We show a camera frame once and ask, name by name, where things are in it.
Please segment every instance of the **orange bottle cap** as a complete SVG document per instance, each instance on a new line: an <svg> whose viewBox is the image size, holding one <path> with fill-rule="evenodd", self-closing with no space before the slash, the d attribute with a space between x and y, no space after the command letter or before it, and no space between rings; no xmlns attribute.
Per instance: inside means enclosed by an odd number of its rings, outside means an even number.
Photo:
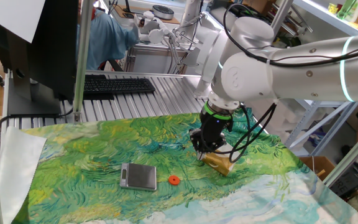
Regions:
<svg viewBox="0 0 358 224"><path fill-rule="evenodd" d="M169 183L172 185L178 185L180 183L180 179L179 177L175 176L175 175L171 175L168 179Z"/></svg>

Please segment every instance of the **cable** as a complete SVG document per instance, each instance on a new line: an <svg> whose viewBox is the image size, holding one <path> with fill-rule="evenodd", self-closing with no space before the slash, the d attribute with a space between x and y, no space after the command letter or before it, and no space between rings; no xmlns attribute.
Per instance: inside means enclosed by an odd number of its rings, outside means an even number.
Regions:
<svg viewBox="0 0 358 224"><path fill-rule="evenodd" d="M37 118L62 118L64 116L67 116L67 115L71 114L72 112L73 112L73 108L69 112L67 112L65 114L51 115L51 116L37 116ZM1 132L3 122L6 121L7 119L11 119L11 118L34 118L34 117L35 116L32 115L32 114L29 114L29 115L16 115L16 114L12 115L11 114L11 115L5 116L0 120L0 132Z"/></svg>
<svg viewBox="0 0 358 224"><path fill-rule="evenodd" d="M262 49L265 49L266 47L274 47L274 46L273 45L266 45L264 47L249 47L249 48L247 48L247 50L250 50L250 49L262 50Z"/></svg>
<svg viewBox="0 0 358 224"><path fill-rule="evenodd" d="M226 16L229 12L229 10L234 7L234 6L240 6L240 7L244 7L242 4L232 4L230 5L227 9L226 12L223 15L223 27L224 27L224 31L227 35L227 37L233 42L234 45L236 45L240 50L242 50L248 57L254 58L260 62L263 63L267 63L268 59L262 56L256 56L253 53L249 52L247 49L243 48L243 46L241 46L236 40L234 40L234 38L230 35L228 29L227 29L227 25L226 25ZM291 58L300 58L300 57L309 57L309 56L297 56L297 57L291 57ZM329 60L322 60L322 61L318 61L318 62L306 62L306 63L278 63L277 61L280 60L284 60L284 59L288 59L288 58L281 58L278 60L271 60L269 63L271 65L274 66L278 66L278 67L292 67L292 68L298 68L298 67L310 67L310 66L318 66L318 65L326 65L329 63L335 63L335 62L340 62L342 60L348 60L348 59L352 59L352 58L356 58L358 57L358 53L351 53L351 54L345 54L345 55L341 55L338 57L333 57Z"/></svg>
<svg viewBox="0 0 358 224"><path fill-rule="evenodd" d="M121 6L119 6L119 5L116 5L116 6L118 6L118 8L120 8L123 12L124 12L124 10L122 9L122 7Z"/></svg>
<svg viewBox="0 0 358 224"><path fill-rule="evenodd" d="M234 160L232 159L233 154L234 154L235 152L237 152L237 151L240 151L241 149L240 149L240 148L239 148L239 149L233 148L233 150L231 151L230 156L229 156L229 161L230 161L231 163L237 162L237 161L244 155L244 153L246 152L247 146L249 146L250 144L252 144L252 143L260 136L260 134L262 134L263 130L266 128L267 124L268 124L268 123L270 122L270 120L272 119L273 113L274 113L274 111L275 111L275 109L276 109L276 104L274 103L273 105L274 105L274 107L273 107L273 109L271 110L270 115L269 115L269 117L268 117L267 120L266 120L266 123L262 126L262 128L259 130L259 132L255 135L255 137L254 137L251 141L247 141L247 143L245 144L245 146L242 147L242 151L241 151L241 153L239 154L239 156L237 156L237 158L235 158Z"/></svg>

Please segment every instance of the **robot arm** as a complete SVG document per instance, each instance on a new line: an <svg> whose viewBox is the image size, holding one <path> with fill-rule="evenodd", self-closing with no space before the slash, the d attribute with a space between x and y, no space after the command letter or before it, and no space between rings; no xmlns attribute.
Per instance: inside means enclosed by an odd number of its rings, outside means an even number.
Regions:
<svg viewBox="0 0 358 224"><path fill-rule="evenodd" d="M310 64L358 53L358 36L276 49L271 47L272 28L251 17L237 19L230 36L242 48L267 60L265 63L249 57L232 41L226 42L212 80L213 91L200 114L201 129L190 133L194 148L201 155L217 152L226 144L221 132L225 128L231 130L232 114L240 101L261 98L358 101L358 57L325 65ZM293 65L300 63L308 66Z"/></svg>
<svg viewBox="0 0 358 224"><path fill-rule="evenodd" d="M250 21L253 24L259 23L257 29L266 25L253 18L240 18L231 35L244 48L256 48L250 50L271 61L287 58L280 62L317 62L327 58L314 56L338 57L358 49L358 36L325 40L290 49L275 49L264 41L271 39L269 32L253 32L254 26L248 26ZM358 101L358 57L320 66L278 67L246 56L228 41L220 63L224 66L215 73L212 88L215 94L227 101L260 98Z"/></svg>

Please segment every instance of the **computer monitor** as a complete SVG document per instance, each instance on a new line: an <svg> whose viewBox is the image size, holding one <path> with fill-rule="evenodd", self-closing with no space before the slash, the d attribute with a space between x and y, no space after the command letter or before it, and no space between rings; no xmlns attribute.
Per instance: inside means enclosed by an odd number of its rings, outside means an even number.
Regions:
<svg viewBox="0 0 358 224"><path fill-rule="evenodd" d="M78 0L46 0L31 44L8 30L0 34L7 45L2 64L12 71L8 114L60 114L57 96L73 98L77 18Z"/></svg>

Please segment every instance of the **monitor stand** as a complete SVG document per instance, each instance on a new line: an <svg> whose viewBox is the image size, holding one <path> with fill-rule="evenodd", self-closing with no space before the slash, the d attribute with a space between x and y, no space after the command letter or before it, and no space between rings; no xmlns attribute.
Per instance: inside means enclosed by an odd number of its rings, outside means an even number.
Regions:
<svg viewBox="0 0 358 224"><path fill-rule="evenodd" d="M59 99L55 98L53 90L41 85L31 84L31 98L28 100L17 94L13 78L9 79L8 115L58 115L61 113Z"/></svg>

